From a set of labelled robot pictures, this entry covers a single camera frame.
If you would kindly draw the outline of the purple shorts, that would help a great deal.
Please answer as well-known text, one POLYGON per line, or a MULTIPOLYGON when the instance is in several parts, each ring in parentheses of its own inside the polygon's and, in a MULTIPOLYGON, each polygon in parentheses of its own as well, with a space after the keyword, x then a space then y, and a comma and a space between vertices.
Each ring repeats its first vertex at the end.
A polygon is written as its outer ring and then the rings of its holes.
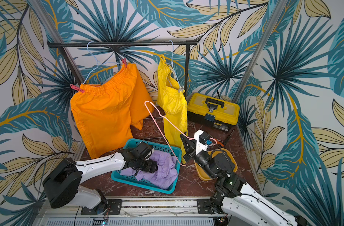
POLYGON ((120 171, 120 175, 135 176, 137 181, 144 179, 160 189, 168 189, 178 177, 178 173, 175 168, 177 161, 176 157, 171 156, 167 152, 153 150, 149 159, 157 162, 156 172, 149 173, 141 170, 137 172, 132 168, 126 168, 120 171))

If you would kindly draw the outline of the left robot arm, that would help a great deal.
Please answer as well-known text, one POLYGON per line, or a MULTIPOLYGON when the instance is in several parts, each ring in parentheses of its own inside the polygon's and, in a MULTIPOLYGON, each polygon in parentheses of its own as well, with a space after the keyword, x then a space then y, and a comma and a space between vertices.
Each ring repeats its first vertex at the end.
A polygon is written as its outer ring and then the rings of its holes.
POLYGON ((96 176, 131 168, 136 171, 154 173, 157 162, 151 159, 154 149, 141 142, 132 149, 122 149, 112 155, 87 161, 61 163, 43 181, 44 191, 53 209, 75 204, 91 210, 97 215, 107 215, 111 204, 99 189, 89 189, 81 184, 96 176))

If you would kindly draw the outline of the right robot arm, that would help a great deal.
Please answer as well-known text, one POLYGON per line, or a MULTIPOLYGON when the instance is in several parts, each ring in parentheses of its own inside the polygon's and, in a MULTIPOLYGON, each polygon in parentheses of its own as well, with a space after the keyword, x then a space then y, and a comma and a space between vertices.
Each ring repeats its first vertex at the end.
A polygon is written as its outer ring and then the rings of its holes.
POLYGON ((213 196, 197 200, 199 214, 227 214, 251 226, 307 225, 304 217, 279 209, 255 191, 234 172, 235 164, 224 151, 216 156, 208 153, 214 143, 208 133, 198 130, 193 138, 181 134, 180 139, 186 151, 183 159, 194 160, 209 178, 216 180, 213 196))

